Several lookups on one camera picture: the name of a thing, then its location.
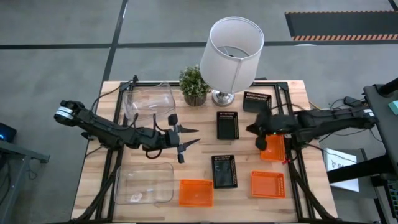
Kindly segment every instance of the orange plastic basket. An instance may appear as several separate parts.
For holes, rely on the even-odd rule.
[[[179,204],[187,207],[212,207],[213,181],[181,180]]]
[[[251,195],[253,197],[285,198],[284,174],[252,171]]]
[[[284,161],[285,142],[284,136],[273,134],[266,137],[267,149],[261,151],[260,158],[265,161]]]

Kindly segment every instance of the transparent plastic bin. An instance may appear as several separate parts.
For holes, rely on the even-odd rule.
[[[173,166],[167,162],[121,166],[116,173],[118,205],[169,202],[174,194]]]
[[[156,114],[156,120],[160,121],[175,113],[175,100],[168,82],[125,91],[123,105],[124,114],[130,122],[134,121],[134,115],[138,113],[136,126],[152,125],[154,114]]]

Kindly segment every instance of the paper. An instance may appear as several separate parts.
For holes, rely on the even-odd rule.
[[[338,169],[338,168],[341,168],[344,166],[350,166],[350,165],[356,164],[356,156],[353,156],[353,155],[350,155],[347,153],[343,153],[343,152],[339,152],[336,150],[332,150],[329,148],[325,148],[325,150],[326,150],[326,152],[329,152],[329,153],[325,153],[325,156],[324,156],[327,171],[331,171],[331,170]],[[330,185],[332,187],[339,187],[342,189],[359,192],[358,179],[346,180],[346,181],[342,181],[342,182],[333,183]]]

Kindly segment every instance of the silver lamp base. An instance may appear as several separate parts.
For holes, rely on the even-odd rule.
[[[235,99],[235,94],[222,93],[218,90],[211,91],[211,95],[213,96],[213,102],[217,106],[228,106]]]

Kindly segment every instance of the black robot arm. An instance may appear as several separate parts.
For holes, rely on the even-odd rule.
[[[256,146],[265,150],[265,137],[269,134],[291,134],[299,145],[325,134],[346,128],[370,129],[376,124],[376,117],[367,107],[338,110],[302,110],[294,115],[275,114],[264,110],[257,115],[254,124],[246,130],[257,134]]]
[[[133,124],[128,127],[120,126],[95,115],[92,111],[86,109],[83,103],[77,101],[61,101],[54,118],[58,123],[66,126],[79,126],[89,135],[96,136],[98,141],[107,148],[120,148],[126,145],[129,148],[138,149],[142,145],[142,149],[146,153],[159,151],[159,156],[161,150],[176,147],[179,163],[184,162],[183,152],[187,147],[199,141],[199,139],[196,139],[184,144],[180,143],[179,133],[196,132],[197,130],[186,129],[177,125],[176,114],[169,116],[169,125],[173,126],[173,129],[166,129],[163,134],[152,128],[135,128],[132,127]]]

